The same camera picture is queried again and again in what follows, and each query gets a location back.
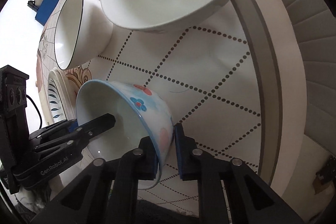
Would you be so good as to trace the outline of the polka dot bowl blue rim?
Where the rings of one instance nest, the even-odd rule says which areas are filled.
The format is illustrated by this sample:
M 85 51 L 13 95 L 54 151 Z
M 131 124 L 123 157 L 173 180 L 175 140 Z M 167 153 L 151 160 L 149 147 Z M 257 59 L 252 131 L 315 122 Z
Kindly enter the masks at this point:
M 114 127 L 92 138 L 87 149 L 93 158 L 106 161 L 120 158 L 149 137 L 157 155 L 157 174 L 154 180 L 141 180 L 140 190 L 154 188 L 173 140 L 173 118 L 160 96 L 141 85 L 116 81 L 90 80 L 80 89 L 76 98 L 76 118 L 81 126 L 102 115 L 111 114 Z

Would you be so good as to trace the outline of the white bowl black rim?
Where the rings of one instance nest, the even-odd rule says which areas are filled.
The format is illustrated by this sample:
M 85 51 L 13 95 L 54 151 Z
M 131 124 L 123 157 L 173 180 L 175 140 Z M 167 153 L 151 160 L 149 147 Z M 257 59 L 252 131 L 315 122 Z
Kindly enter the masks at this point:
M 99 0 L 66 0 L 55 27 L 54 53 L 58 67 L 66 71 L 102 53 L 110 42 L 113 24 Z

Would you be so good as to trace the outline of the patterned tablecloth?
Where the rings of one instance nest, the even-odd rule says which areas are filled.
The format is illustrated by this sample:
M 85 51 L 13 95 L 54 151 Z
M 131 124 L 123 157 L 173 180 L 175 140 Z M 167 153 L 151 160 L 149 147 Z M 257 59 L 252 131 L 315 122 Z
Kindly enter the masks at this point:
M 173 121 L 219 159 L 238 157 L 283 195 L 306 118 L 301 53 L 282 0 L 232 0 L 188 30 L 113 30 L 98 57 L 66 71 L 157 92 Z

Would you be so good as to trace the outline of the blue box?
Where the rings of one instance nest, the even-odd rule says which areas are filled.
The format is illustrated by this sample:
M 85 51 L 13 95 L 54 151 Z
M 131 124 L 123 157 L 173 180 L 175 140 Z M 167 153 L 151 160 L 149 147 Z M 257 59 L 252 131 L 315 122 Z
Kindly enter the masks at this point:
M 35 20 L 44 26 L 54 11 L 59 0 L 43 0 L 35 15 Z

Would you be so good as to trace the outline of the grey quilted chair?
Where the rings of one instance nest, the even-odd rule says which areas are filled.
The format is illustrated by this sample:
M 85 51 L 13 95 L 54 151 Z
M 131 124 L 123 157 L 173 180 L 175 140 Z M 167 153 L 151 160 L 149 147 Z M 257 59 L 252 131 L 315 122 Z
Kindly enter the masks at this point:
M 335 17 L 324 0 L 282 0 L 302 55 L 305 134 L 335 154 Z

